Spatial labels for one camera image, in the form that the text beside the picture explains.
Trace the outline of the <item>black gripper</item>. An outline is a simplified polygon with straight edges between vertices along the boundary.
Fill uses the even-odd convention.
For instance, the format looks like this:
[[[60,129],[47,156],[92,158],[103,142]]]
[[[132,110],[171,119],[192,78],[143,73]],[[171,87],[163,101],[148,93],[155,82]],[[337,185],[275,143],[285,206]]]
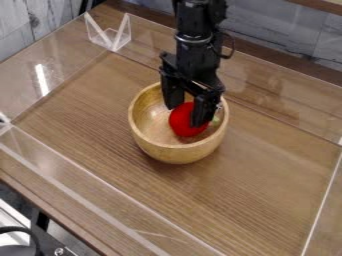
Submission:
[[[218,78],[216,70],[220,60],[223,38],[220,33],[207,37],[175,35],[176,52],[160,54],[160,82],[166,107],[176,108],[184,103],[184,93],[194,99],[191,126],[199,128],[214,118],[220,104],[224,85]]]

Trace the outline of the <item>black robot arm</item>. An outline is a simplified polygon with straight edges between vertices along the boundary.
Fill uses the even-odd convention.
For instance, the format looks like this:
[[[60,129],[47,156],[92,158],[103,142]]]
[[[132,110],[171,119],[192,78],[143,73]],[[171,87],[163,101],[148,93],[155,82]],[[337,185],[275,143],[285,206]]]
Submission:
[[[176,52],[162,52],[159,67],[166,107],[184,103],[184,94],[194,97],[190,127],[200,127],[214,118],[226,86],[216,71],[223,53],[220,23],[226,19],[226,0],[172,0],[176,19],[174,34]]]

